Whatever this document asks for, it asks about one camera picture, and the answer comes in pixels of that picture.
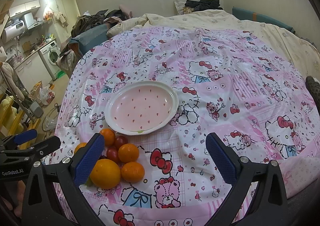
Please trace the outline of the large orange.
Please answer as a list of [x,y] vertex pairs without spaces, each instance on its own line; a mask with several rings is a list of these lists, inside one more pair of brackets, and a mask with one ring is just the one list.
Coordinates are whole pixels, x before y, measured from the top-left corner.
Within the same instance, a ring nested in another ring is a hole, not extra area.
[[76,154],[76,152],[82,148],[82,147],[85,147],[87,143],[80,143],[76,146],[75,150],[74,150],[74,154]]
[[89,177],[95,186],[110,190],[121,181],[120,167],[112,160],[100,159],[96,162]]

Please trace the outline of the red cherry tomato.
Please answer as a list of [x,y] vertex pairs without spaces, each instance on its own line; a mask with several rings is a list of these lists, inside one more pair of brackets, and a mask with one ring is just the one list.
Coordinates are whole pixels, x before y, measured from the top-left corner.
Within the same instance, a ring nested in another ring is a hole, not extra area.
[[115,147],[109,147],[106,152],[107,159],[112,160],[115,163],[119,163],[118,150]]
[[122,145],[125,145],[128,143],[127,138],[125,138],[124,136],[117,136],[114,140],[114,147],[116,149],[119,149]]

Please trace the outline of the small mandarin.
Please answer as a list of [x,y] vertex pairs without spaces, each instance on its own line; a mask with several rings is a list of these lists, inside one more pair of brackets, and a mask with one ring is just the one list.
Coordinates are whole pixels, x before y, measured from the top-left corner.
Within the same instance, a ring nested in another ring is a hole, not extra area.
[[100,134],[104,137],[104,142],[106,147],[113,145],[116,135],[115,132],[109,128],[104,128],[100,131]]
[[134,144],[124,144],[118,150],[118,158],[122,163],[135,162],[139,158],[139,149]]
[[129,183],[137,183],[144,178],[145,170],[138,162],[128,162],[121,168],[121,176]]

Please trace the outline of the yellow wooden rack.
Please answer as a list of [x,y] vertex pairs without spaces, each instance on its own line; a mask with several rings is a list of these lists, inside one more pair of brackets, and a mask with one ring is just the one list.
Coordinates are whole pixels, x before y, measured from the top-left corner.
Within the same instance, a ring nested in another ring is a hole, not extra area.
[[4,96],[4,94],[1,96],[3,96],[1,99],[1,139],[38,128],[40,118],[34,121],[29,120],[22,109],[18,110],[13,106],[12,96]]

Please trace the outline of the white plastic bag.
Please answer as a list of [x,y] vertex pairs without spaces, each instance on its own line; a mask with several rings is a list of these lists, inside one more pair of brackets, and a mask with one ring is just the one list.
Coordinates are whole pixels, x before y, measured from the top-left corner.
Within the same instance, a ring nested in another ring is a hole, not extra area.
[[55,93],[48,84],[46,87],[40,89],[39,97],[41,103],[45,106],[48,106],[53,101]]

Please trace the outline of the white washing machine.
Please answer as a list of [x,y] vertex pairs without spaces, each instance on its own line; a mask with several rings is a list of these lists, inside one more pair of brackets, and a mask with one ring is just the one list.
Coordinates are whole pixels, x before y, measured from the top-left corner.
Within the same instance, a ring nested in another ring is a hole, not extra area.
[[57,45],[56,39],[53,39],[40,47],[38,53],[52,80],[55,81],[58,73],[61,71],[57,65],[57,61],[60,56],[60,49]]

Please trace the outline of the white water heater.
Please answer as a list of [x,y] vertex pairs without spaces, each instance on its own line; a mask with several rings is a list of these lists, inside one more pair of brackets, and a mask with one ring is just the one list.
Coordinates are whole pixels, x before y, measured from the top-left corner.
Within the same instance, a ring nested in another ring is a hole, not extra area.
[[25,31],[25,24],[24,21],[17,21],[16,23],[11,24],[10,26],[6,27],[1,35],[1,39],[3,43],[8,43],[12,39],[17,36],[20,36]]

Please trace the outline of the pink strawberry plate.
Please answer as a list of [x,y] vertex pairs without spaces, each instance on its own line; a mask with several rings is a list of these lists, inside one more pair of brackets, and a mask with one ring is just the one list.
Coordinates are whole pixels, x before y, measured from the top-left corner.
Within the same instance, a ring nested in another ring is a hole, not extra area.
[[170,86],[157,81],[136,82],[109,98],[105,121],[120,134],[150,134],[169,123],[178,105],[177,93]]

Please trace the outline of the teal blue pillow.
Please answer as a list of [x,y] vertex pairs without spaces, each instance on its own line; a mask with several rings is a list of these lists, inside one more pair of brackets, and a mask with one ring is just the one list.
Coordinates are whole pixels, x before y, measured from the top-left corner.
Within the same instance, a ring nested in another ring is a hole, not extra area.
[[95,46],[107,41],[107,31],[108,26],[106,24],[95,26],[71,38],[68,42],[68,48],[73,50],[79,57],[82,57]]

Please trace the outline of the Hello Kitty pink cloth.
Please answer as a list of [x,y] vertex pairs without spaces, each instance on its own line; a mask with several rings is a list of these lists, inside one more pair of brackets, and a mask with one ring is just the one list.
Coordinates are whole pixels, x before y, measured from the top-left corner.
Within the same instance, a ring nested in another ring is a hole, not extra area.
[[168,85],[179,103],[165,127],[129,138],[143,180],[81,186],[104,223],[204,225],[231,188],[206,149],[211,132],[253,162],[276,160],[288,197],[319,177],[319,113],[291,63],[249,31],[160,26],[126,31],[82,57],[55,130],[61,148],[46,163],[106,128],[111,96],[139,81]]

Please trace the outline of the white kitchen cabinet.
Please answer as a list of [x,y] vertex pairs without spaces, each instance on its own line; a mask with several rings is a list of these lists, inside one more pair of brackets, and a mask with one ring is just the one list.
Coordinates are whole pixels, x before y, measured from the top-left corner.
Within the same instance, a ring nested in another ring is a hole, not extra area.
[[23,3],[21,5],[17,5],[17,6],[10,8],[9,9],[9,16],[15,17],[17,15],[28,12],[30,10],[37,10],[38,8],[40,8],[40,1],[33,0],[31,2]]

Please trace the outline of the pile of dark clothes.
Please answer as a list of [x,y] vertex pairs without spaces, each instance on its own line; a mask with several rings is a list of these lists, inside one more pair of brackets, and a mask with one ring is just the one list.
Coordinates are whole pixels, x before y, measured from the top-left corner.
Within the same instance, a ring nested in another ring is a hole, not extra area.
[[111,26],[108,27],[109,29],[115,26],[119,21],[125,20],[127,20],[127,16],[125,15],[125,13],[123,13],[123,11],[121,11],[121,9],[112,10],[111,12],[108,12],[108,9],[106,9],[100,10],[94,15],[82,15],[77,18],[75,24],[73,25],[71,30],[71,37],[76,37],[83,32],[86,32],[87,30],[101,24],[110,23]]

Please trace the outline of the cream bed quilt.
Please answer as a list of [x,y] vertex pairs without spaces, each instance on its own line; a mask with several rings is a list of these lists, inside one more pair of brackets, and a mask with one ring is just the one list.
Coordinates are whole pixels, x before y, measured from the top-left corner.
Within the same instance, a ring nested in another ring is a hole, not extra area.
[[146,13],[141,17],[118,23],[107,31],[107,36],[111,38],[130,29],[151,26],[165,26],[181,30],[206,28],[249,31],[292,63],[304,77],[312,76],[319,79],[319,51],[310,42],[276,25],[249,20],[242,21],[223,10],[206,10],[171,17]]

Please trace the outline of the teal headboard cushion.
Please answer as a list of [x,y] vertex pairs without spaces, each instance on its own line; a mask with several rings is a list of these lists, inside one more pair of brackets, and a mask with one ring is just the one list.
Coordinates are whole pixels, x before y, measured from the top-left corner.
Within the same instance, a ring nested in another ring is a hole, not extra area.
[[267,15],[259,14],[259,13],[253,12],[253,11],[233,7],[232,8],[232,15],[234,15],[239,20],[249,20],[249,21],[254,21],[254,22],[273,24],[273,25],[277,25],[280,28],[284,28],[293,34],[296,33],[295,29],[292,26],[289,26],[289,25],[287,25],[279,20],[276,20],[272,17],[269,17]]

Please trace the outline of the dark clothes on bed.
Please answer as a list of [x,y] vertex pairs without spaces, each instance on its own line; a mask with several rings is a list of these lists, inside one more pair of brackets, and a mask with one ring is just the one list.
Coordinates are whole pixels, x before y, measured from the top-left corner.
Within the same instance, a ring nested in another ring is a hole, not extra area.
[[220,0],[187,0],[185,6],[192,8],[193,11],[222,10]]

